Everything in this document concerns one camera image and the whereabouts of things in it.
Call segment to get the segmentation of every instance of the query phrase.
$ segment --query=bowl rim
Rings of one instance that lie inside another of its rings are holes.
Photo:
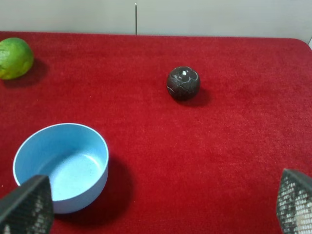
[[[95,134],[97,134],[100,139],[102,140],[102,142],[104,143],[104,146],[105,146],[105,149],[106,149],[106,156],[107,156],[107,160],[104,164],[104,170],[103,170],[103,173],[101,174],[100,178],[105,174],[106,170],[107,170],[107,167],[108,167],[108,161],[109,161],[109,150],[108,150],[108,147],[107,147],[107,144],[106,144],[106,141],[104,140],[104,138],[102,137],[102,135],[96,131],[95,129],[91,128],[91,127],[88,127],[87,125],[84,125],[84,124],[80,124],[80,123],[71,123],[71,122],[67,122],[67,123],[57,123],[57,124],[53,124],[53,125],[49,125],[47,127],[44,127],[38,131],[36,131],[35,133],[31,134],[23,143],[22,145],[20,145],[19,149],[17,150],[15,156],[14,156],[14,160],[13,160],[13,177],[14,177],[14,180],[15,182],[17,183],[18,186],[20,186],[20,182],[16,176],[16,172],[15,172],[15,164],[16,164],[16,160],[17,160],[17,157],[21,151],[21,149],[23,148],[23,146],[33,137],[35,136],[36,134],[40,133],[40,132],[43,132],[49,128],[53,128],[53,127],[56,127],[56,126],[60,126],[60,125],[76,125],[76,126],[80,126],[80,127],[84,127],[84,128],[87,128],[89,130],[91,130],[92,132],[94,132]],[[88,191],[89,189],[91,189],[94,185],[96,185],[96,183],[98,182],[98,180],[92,185],[90,186],[86,191]],[[77,196],[80,196],[81,194],[78,194],[76,196],[72,196],[72,197],[69,197],[69,198],[66,198],[66,199],[63,199],[63,200],[53,200],[53,202],[59,202],[59,201],[65,201],[65,200],[69,200],[69,199],[73,199]]]

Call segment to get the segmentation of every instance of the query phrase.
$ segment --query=white wall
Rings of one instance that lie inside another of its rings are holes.
[[[135,33],[130,0],[0,0],[0,31]]]
[[[138,33],[312,37],[312,0],[138,0]]]
[[[0,0],[0,31],[312,37],[312,0]]]

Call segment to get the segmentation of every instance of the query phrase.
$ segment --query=blue bowl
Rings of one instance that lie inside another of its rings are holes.
[[[56,124],[31,135],[17,151],[13,175],[18,185],[34,175],[50,178],[56,214],[78,211],[102,192],[108,176],[108,148],[87,126]]]

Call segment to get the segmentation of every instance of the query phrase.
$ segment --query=dark marble ball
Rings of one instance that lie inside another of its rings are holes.
[[[200,79],[190,67],[177,67],[168,75],[167,89],[176,100],[193,98],[199,91]]]

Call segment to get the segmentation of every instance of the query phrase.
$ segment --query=lime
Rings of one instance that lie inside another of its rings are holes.
[[[15,79],[26,74],[34,63],[34,53],[23,39],[0,41],[0,79]]]

